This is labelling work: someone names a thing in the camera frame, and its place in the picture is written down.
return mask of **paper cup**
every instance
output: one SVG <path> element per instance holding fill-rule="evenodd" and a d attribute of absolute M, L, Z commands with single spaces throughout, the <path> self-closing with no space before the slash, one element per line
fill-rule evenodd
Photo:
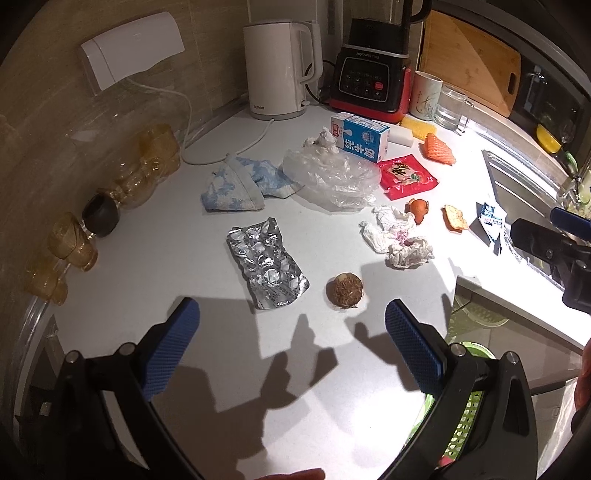
<path fill-rule="evenodd" d="M 408 111 L 421 120 L 433 120 L 443 81 L 425 72 L 415 72 Z"/>

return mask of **blue and white carton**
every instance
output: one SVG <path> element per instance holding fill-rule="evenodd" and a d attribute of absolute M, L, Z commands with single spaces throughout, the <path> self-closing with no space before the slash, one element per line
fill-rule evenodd
<path fill-rule="evenodd" d="M 331 122 L 337 147 L 374 163 L 386 159 L 389 127 L 347 112 L 333 115 Z"/>

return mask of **metal screw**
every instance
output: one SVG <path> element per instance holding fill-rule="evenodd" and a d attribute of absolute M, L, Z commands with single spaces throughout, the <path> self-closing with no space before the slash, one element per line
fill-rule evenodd
<path fill-rule="evenodd" d="M 80 352 L 78 352 L 77 350 L 72 350 L 71 352 L 68 352 L 68 354 L 66 355 L 66 362 L 68 362 L 69 364 L 73 364 L 76 360 L 78 360 L 79 356 Z"/>
<path fill-rule="evenodd" d="M 466 355 L 466 347 L 463 346 L 461 343 L 452 343 L 450 345 L 450 349 L 455 356 L 464 356 Z"/>
<path fill-rule="evenodd" d="M 507 352 L 506 354 L 507 360 L 511 362 L 513 365 L 517 365 L 519 363 L 519 355 L 515 352 Z"/>
<path fill-rule="evenodd" d="M 135 344 L 131 342 L 124 343 L 117 350 L 120 355 L 128 356 L 135 352 Z"/>

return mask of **red snack wrapper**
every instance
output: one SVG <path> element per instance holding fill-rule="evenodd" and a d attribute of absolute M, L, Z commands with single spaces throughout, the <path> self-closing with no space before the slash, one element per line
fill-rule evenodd
<path fill-rule="evenodd" d="M 381 161 L 378 167 L 382 170 L 380 185 L 390 200 L 433 190 L 439 183 L 414 155 Z"/>

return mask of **white sponge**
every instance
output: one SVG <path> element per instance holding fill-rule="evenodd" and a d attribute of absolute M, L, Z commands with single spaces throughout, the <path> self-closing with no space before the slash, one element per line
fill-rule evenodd
<path fill-rule="evenodd" d="M 409 128 L 404 128 L 399 125 L 387 124 L 386 122 L 380 122 L 381 124 L 390 127 L 390 134 L 388 141 L 404 145 L 405 147 L 412 147 L 414 142 L 413 131 Z"/>

